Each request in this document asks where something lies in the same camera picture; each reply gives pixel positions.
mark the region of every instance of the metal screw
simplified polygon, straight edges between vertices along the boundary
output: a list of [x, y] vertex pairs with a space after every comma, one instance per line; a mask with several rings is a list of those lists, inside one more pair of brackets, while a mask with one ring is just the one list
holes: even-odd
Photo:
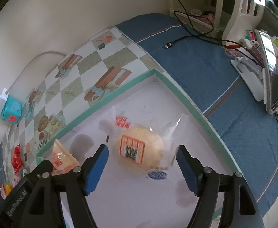
[[205, 172], [205, 173], [211, 173], [212, 172], [212, 169], [211, 169], [211, 167], [203, 167], [203, 171]]
[[239, 171], [236, 171], [236, 172], [235, 172], [235, 176], [237, 176], [238, 178], [241, 178], [241, 177], [242, 177], [242, 173], [239, 172]]
[[49, 172], [44, 172], [44, 173], [42, 174], [42, 177], [43, 177], [43, 178], [48, 178], [48, 177], [49, 177]]
[[76, 166], [73, 168], [73, 172], [77, 173], [81, 171], [81, 167], [80, 166]]

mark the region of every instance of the blue oval logo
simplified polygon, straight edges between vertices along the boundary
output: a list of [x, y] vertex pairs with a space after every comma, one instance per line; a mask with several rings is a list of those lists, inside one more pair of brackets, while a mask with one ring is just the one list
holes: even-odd
[[161, 179], [166, 179], [167, 174], [163, 171], [151, 170], [149, 171], [148, 176], [154, 180], [161, 180]]

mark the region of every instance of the blue gripper pad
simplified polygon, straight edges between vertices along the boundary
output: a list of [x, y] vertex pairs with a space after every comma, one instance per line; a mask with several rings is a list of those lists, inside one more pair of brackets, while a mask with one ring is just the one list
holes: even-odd
[[192, 170], [190, 164], [187, 162], [183, 152], [179, 148], [176, 154], [176, 160], [186, 181], [186, 184], [191, 192], [193, 192], [196, 196], [198, 194], [198, 176]]
[[102, 152], [100, 153], [98, 159], [96, 160], [95, 164], [93, 165], [90, 173], [86, 177], [86, 186], [84, 190], [87, 195], [89, 195], [91, 192], [93, 192], [96, 189], [107, 161], [108, 161], [108, 147], [105, 146]]

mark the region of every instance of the chair backrest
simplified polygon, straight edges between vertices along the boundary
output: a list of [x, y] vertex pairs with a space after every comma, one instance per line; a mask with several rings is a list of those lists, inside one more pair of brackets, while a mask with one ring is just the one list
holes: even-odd
[[235, 0], [234, 9], [222, 39], [238, 42], [244, 36], [244, 30], [254, 30], [262, 19], [265, 0]]

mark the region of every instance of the teal box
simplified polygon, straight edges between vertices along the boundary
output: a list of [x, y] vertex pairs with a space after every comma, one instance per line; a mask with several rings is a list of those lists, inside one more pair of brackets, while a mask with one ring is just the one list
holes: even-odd
[[1, 112], [1, 119], [17, 124], [21, 117], [22, 104], [11, 96], [7, 97], [7, 101]]

